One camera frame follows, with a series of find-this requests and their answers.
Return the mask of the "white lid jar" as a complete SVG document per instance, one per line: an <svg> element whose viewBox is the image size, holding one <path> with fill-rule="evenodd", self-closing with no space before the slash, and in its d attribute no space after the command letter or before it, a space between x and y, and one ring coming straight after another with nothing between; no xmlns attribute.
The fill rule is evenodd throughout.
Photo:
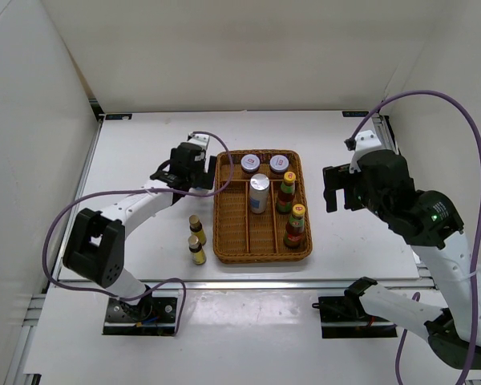
<svg viewBox="0 0 481 385"><path fill-rule="evenodd" d="M255 154L249 153L244 155L240 160L240 166L242 174L245 178L251 178L253 175L258 174L261 161Z"/></svg>
<svg viewBox="0 0 481 385"><path fill-rule="evenodd" d="M289 169L289 160L282 154L276 154L269 161L270 175L274 179L281 179Z"/></svg>

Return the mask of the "silver cap shaker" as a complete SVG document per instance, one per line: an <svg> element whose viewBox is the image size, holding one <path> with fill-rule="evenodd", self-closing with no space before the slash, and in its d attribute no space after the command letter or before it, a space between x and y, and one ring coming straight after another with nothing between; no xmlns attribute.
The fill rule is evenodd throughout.
<svg viewBox="0 0 481 385"><path fill-rule="evenodd" d="M266 210L269 196L270 180L263 174L258 173L249 181L249 206L253 213L259 214Z"/></svg>

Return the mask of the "red sauce bottle yellow cap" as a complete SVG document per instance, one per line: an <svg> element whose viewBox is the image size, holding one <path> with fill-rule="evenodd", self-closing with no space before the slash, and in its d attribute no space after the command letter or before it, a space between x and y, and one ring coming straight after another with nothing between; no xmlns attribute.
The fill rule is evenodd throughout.
<svg viewBox="0 0 481 385"><path fill-rule="evenodd" d="M291 249L295 249L301 244L305 232L305 213L305 206L296 204L289 214L283 240L285 245Z"/></svg>

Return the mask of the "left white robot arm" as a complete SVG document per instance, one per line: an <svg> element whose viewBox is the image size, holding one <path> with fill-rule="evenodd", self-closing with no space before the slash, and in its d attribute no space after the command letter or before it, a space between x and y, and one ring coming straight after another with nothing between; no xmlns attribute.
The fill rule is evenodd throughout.
<svg viewBox="0 0 481 385"><path fill-rule="evenodd" d="M216 157L205 165L209 141L209 135L189 135L171 150L169 159L138 194L131 193L104 209L81 209L75 218L63 265L124 302L124 311L135 321L149 317L152 301L143 296L148 287L124 267L125 241L145 221L191 190L212 188Z"/></svg>

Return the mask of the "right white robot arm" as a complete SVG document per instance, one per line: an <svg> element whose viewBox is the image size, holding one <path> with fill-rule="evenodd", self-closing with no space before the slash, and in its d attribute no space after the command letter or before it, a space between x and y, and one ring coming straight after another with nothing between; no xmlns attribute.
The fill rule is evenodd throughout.
<svg viewBox="0 0 481 385"><path fill-rule="evenodd" d="M419 256L447 303L421 305L363 277L344 292L346 315L356 321L378 316L407 329L454 369L463 368L476 326L471 369L481 370L481 274L470 271L471 248L452 201L416 189L406 159L391 150L369 152L354 167L325 167L322 175L327 212L337 210L339 190L346 209L371 211Z"/></svg>

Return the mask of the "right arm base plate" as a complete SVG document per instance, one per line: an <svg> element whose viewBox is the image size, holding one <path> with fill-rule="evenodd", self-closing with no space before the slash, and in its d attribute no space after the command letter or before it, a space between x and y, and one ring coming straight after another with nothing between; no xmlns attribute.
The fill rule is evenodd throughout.
<svg viewBox="0 0 481 385"><path fill-rule="evenodd" d="M384 318L355 315L340 296L319 297L312 304L319 312L323 339L397 338L396 326Z"/></svg>

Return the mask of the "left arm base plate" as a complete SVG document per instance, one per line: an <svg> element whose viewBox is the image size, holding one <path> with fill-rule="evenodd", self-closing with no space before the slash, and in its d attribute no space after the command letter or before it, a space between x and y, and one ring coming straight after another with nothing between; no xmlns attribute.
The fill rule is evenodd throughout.
<svg viewBox="0 0 481 385"><path fill-rule="evenodd" d="M176 294L156 294L136 305L110 298L105 310L102 335L174 336L177 332L178 305Z"/></svg>

